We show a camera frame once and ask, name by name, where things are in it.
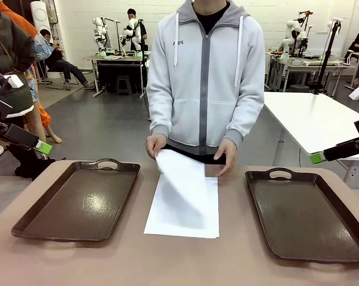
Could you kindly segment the person's right forearm grey sleeve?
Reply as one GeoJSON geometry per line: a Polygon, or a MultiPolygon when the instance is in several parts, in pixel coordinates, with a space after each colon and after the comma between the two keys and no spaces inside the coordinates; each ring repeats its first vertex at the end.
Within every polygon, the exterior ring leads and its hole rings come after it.
{"type": "Polygon", "coordinates": [[[172,127],[173,97],[171,91],[148,85],[147,96],[151,119],[150,132],[152,135],[164,135],[168,138],[172,127]]]}

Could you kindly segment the person's left forearm grey sleeve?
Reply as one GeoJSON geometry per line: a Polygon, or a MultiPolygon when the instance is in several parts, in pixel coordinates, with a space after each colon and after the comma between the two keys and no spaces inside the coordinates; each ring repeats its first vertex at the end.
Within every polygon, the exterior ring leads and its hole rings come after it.
{"type": "Polygon", "coordinates": [[[249,134],[264,106],[264,90],[244,92],[238,97],[231,121],[226,127],[225,139],[238,148],[249,134]]]}

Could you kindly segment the person's left hand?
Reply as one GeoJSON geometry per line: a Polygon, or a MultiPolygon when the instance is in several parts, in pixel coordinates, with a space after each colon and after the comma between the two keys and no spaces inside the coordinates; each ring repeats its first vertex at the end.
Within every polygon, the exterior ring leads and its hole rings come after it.
{"type": "Polygon", "coordinates": [[[236,163],[237,146],[232,140],[228,138],[224,138],[222,140],[213,159],[218,161],[222,156],[225,156],[225,164],[222,166],[222,169],[217,172],[216,177],[224,176],[229,173],[236,163]]]}

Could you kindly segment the person's right hand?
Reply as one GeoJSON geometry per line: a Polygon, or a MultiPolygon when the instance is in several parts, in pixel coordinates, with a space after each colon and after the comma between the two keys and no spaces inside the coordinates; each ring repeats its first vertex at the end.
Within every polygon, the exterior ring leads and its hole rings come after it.
{"type": "Polygon", "coordinates": [[[146,138],[146,151],[153,160],[158,155],[159,151],[166,145],[167,138],[163,134],[153,134],[146,138]]]}

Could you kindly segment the white table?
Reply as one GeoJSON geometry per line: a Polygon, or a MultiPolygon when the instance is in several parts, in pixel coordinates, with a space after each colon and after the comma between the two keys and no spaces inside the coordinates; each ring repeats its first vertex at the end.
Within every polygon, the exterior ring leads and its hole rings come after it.
{"type": "Polygon", "coordinates": [[[285,134],[309,156],[358,136],[354,123],[359,113],[327,95],[265,92],[264,98],[281,126],[273,166],[280,165],[285,134]]]}

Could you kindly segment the person in dark green jacket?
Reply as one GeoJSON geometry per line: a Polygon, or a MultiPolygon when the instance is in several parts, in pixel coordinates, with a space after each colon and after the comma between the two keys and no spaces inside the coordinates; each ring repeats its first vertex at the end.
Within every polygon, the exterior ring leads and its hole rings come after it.
{"type": "MultiPolygon", "coordinates": [[[[32,94],[24,77],[24,72],[35,60],[34,41],[19,28],[7,15],[0,10],[0,74],[16,74],[23,86],[12,88],[7,85],[0,94],[0,99],[12,106],[10,118],[4,123],[14,124],[24,128],[23,117],[30,113],[33,107],[32,94]]],[[[15,169],[15,175],[35,180],[50,164],[55,162],[48,157],[42,160],[34,150],[9,143],[7,150],[20,162],[15,169]]]]}

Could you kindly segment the white metal chair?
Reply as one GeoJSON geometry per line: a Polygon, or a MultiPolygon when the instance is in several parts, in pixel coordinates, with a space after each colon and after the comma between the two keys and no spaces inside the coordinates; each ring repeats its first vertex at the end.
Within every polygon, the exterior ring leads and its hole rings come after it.
{"type": "Polygon", "coordinates": [[[49,89],[64,89],[65,78],[62,72],[50,71],[48,66],[45,66],[44,87],[49,89]]]}

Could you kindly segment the blue patterned garment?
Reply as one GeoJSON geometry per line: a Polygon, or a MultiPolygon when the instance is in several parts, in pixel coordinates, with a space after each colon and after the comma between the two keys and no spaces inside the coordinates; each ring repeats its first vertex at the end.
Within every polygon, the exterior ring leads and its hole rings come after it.
{"type": "MultiPolygon", "coordinates": [[[[36,62],[46,60],[48,57],[51,56],[54,50],[50,43],[39,32],[34,38],[34,44],[36,52],[36,62]]],[[[39,100],[39,92],[34,66],[31,65],[24,74],[30,88],[32,101],[36,102],[39,100]]]]}

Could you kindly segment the seated person with glasses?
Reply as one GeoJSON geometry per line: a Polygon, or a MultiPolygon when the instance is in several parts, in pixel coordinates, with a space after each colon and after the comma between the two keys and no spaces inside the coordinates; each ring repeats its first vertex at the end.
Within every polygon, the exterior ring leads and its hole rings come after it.
{"type": "Polygon", "coordinates": [[[65,90],[71,90],[71,75],[79,81],[85,89],[93,89],[94,85],[89,83],[83,73],[73,64],[63,59],[61,51],[56,43],[51,43],[51,33],[47,29],[42,29],[40,34],[50,43],[53,48],[52,54],[45,60],[49,72],[59,72],[64,75],[63,87],[65,90]]]}

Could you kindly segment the brown plastic serving tray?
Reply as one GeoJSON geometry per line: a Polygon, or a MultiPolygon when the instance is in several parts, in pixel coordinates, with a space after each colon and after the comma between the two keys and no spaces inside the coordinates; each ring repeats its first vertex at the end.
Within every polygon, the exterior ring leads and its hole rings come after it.
{"type": "Polygon", "coordinates": [[[277,257],[359,263],[359,221],[321,175],[275,167],[247,171],[245,177],[277,257]]]}
{"type": "Polygon", "coordinates": [[[18,238],[101,242],[113,234],[140,171],[112,158],[76,161],[12,227],[18,238]]]}

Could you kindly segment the black tripod pole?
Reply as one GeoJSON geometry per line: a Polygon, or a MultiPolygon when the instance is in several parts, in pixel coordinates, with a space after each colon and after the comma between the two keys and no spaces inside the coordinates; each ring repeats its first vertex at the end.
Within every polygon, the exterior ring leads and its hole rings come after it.
{"type": "Polygon", "coordinates": [[[333,46],[333,43],[334,43],[334,40],[335,40],[335,36],[336,36],[337,33],[340,32],[341,27],[342,27],[342,19],[334,18],[333,21],[332,21],[331,28],[330,28],[329,37],[327,38],[327,45],[324,48],[324,55],[323,55],[323,57],[321,59],[322,64],[320,65],[319,70],[318,70],[318,78],[317,78],[317,81],[316,81],[316,83],[315,83],[315,85],[314,85],[314,87],[312,89],[312,93],[314,95],[317,95],[317,94],[320,93],[321,84],[322,84],[323,77],[324,77],[324,74],[325,74],[325,71],[326,71],[326,67],[328,65],[328,61],[329,61],[329,58],[330,58],[330,55],[331,55],[332,46],[333,46]]]}

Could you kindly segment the black stool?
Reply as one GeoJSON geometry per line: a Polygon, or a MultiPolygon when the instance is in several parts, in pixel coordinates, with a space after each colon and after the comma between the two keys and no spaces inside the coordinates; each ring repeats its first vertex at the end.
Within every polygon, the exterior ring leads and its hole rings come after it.
{"type": "Polygon", "coordinates": [[[118,95],[132,95],[129,76],[117,76],[116,91],[118,95]]]}

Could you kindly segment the person in grey hoodie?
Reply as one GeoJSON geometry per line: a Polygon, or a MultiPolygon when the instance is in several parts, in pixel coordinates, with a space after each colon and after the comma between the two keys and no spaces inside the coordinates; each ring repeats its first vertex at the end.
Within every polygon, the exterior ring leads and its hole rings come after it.
{"type": "Polygon", "coordinates": [[[170,146],[195,155],[215,154],[238,97],[264,90],[263,31],[243,7],[228,2],[206,31],[192,0],[157,25],[148,85],[171,91],[170,146]]]}

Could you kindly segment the standing person in black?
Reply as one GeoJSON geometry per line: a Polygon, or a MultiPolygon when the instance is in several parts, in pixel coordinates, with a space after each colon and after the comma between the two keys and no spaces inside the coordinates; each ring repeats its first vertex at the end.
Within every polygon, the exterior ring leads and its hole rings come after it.
{"type": "MultiPolygon", "coordinates": [[[[137,17],[137,13],[136,11],[133,9],[133,8],[129,8],[127,10],[127,15],[128,15],[128,20],[131,20],[133,18],[136,18],[137,17]]],[[[140,27],[140,30],[141,30],[141,37],[142,39],[145,41],[147,39],[147,32],[146,32],[146,28],[144,26],[144,24],[140,24],[139,25],[140,27]]],[[[131,42],[131,51],[136,51],[136,47],[135,47],[135,44],[133,42],[131,42]]]]}

